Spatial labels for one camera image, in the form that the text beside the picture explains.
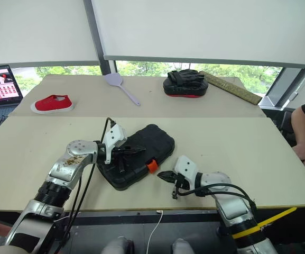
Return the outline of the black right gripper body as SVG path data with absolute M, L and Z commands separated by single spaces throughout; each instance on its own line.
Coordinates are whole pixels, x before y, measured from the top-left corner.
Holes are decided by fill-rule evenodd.
M 172 191 L 172 198 L 173 199 L 178 199 L 178 196 L 186 196 L 185 192 L 181 192 L 180 190 L 190 190 L 190 184 L 189 182 L 185 179 L 185 177 L 182 174 L 173 174 L 173 183 L 174 183 L 174 188 Z

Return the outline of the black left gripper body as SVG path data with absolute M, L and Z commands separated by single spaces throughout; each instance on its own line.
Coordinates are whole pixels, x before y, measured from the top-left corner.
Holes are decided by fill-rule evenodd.
M 123 174 L 125 172 L 124 159 L 123 156 L 127 152 L 126 148 L 114 148 L 112 150 L 112 158 L 117 164 L 118 172 Z

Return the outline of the person's bare hand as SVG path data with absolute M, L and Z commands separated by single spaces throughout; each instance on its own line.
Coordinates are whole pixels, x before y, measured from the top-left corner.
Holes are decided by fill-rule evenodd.
M 299 157 L 299 159 L 302 161 L 302 163 L 305 165 L 305 143 L 299 143 L 296 146 L 294 146 L 293 151 L 295 154 Z

